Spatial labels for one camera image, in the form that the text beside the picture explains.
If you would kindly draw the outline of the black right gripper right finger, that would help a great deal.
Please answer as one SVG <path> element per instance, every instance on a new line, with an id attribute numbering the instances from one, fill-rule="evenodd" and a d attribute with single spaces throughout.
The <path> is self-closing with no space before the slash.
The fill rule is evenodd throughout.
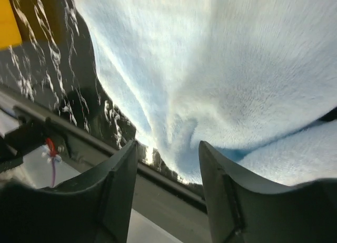
<path id="1" fill-rule="evenodd" d="M 336 242 L 336 180 L 292 187 L 263 178 L 199 145 L 213 242 Z"/>

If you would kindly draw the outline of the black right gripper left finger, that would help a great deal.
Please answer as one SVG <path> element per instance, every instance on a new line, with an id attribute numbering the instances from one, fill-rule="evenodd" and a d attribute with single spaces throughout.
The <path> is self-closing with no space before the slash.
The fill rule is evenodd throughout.
<path id="1" fill-rule="evenodd" d="M 1 242 L 126 242 L 138 143 L 55 188 L 1 184 Z"/>

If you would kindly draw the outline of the light blue towel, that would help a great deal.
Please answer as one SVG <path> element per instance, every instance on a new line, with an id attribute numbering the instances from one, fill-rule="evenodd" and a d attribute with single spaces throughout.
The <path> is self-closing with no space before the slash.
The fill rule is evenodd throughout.
<path id="1" fill-rule="evenodd" d="M 74 0 L 106 94 L 184 180 L 200 141 L 272 181 L 336 177 L 336 0 Z"/>

